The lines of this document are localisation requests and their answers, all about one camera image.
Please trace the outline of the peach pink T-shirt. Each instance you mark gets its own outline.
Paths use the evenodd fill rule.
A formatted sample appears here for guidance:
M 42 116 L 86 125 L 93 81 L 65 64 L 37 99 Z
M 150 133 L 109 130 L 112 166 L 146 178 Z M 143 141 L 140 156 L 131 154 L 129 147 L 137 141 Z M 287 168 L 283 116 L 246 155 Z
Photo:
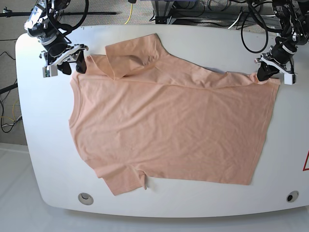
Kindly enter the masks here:
M 219 73 L 168 53 L 151 34 L 105 48 L 74 73 L 70 132 L 114 195 L 148 177 L 249 185 L 280 80 Z

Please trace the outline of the black tripod stand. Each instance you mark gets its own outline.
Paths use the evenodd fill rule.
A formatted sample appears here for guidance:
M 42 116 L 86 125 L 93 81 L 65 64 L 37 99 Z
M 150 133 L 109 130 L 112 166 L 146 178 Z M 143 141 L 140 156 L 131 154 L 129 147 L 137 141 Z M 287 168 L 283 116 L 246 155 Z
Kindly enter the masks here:
M 57 27 L 64 35 L 69 35 L 79 27 L 104 25 L 104 19 L 119 15 L 107 9 L 111 4 L 105 0 L 2 0 L 0 12 L 4 8 L 11 10 L 9 17 L 0 18 L 0 38 L 10 40 L 27 32 L 25 23 L 29 20 L 33 9 L 38 3 L 43 6 L 42 16 L 52 21 L 51 28 Z

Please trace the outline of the red triangle sticker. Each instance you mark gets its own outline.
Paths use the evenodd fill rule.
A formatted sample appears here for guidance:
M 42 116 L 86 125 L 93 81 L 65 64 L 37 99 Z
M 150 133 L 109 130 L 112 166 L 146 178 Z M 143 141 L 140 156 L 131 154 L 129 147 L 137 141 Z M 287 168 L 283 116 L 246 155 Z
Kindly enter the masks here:
M 304 167 L 303 167 L 303 171 L 308 171 L 308 170 L 309 170 L 309 152 L 306 156 L 306 160 L 305 160 Z

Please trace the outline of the aluminium frame stand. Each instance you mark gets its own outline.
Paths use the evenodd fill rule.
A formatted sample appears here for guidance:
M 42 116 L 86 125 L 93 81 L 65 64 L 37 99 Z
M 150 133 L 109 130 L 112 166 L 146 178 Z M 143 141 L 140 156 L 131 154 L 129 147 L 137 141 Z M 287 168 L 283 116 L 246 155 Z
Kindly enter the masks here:
M 173 24 L 176 20 L 187 24 L 213 25 L 227 29 L 260 26 L 268 32 L 281 32 L 280 20 L 272 12 L 271 0 L 152 0 L 156 24 Z

